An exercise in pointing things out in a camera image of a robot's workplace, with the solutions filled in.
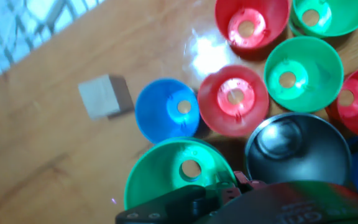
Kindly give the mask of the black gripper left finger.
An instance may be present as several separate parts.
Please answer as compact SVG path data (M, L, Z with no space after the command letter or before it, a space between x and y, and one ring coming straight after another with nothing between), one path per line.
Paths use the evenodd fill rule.
M194 224L206 223L227 203L241 196L233 183L209 187L187 185L116 216L116 224Z

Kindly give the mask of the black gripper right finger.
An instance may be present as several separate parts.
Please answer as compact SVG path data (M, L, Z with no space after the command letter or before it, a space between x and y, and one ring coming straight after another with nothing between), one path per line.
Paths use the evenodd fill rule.
M249 180L241 171L234 171L237 185L240 190L257 190L265 187L267 184L260 180Z

